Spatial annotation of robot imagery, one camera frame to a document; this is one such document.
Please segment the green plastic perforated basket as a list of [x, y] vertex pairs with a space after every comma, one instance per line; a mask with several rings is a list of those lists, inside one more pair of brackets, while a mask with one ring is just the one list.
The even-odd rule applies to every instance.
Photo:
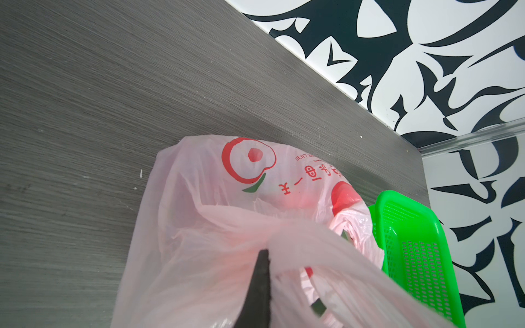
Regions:
[[414, 299], [465, 327], [447, 238], [435, 213], [396, 191], [382, 192], [369, 211], [384, 250], [383, 272]]

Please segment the pink plastic bag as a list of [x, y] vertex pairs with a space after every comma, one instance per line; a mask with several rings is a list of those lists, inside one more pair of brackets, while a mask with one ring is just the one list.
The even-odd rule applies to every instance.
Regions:
[[381, 270], [364, 200], [280, 143], [183, 138], [150, 174], [112, 327], [233, 327], [258, 255], [270, 327], [450, 327]]

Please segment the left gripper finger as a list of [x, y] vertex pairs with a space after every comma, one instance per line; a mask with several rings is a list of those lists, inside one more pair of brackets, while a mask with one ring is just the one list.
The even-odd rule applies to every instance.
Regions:
[[234, 328], [268, 328], [271, 320], [269, 251], [258, 253], [247, 295]]

